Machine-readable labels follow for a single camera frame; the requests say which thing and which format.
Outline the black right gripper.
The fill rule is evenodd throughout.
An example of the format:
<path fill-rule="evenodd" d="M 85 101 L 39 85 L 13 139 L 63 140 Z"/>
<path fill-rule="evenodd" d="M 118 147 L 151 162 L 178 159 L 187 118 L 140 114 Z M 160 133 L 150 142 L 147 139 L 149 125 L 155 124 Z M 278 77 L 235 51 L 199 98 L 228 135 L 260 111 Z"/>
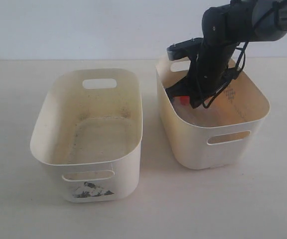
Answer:
<path fill-rule="evenodd" d="M 204 104 L 204 100 L 213 96 L 223 86 L 222 79 L 228 63 L 236 49 L 235 43 L 211 45 L 202 38 L 196 59 L 196 70 L 190 78 L 189 87 L 186 80 L 181 79 L 165 89 L 169 98 L 189 97 L 193 109 Z"/>

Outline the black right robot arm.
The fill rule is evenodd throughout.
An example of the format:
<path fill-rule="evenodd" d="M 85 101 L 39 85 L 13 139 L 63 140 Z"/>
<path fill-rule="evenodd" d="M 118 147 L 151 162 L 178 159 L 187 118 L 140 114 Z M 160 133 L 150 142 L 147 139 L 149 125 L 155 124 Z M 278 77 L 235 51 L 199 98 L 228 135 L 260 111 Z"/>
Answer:
<path fill-rule="evenodd" d="M 209 108 L 243 71 L 250 42 L 274 42 L 287 34 L 287 0 L 232 0 L 208 8 L 202 37 L 167 48 L 170 61 L 188 58 L 187 74 L 165 88 L 170 101 L 188 97 L 192 108 Z"/>

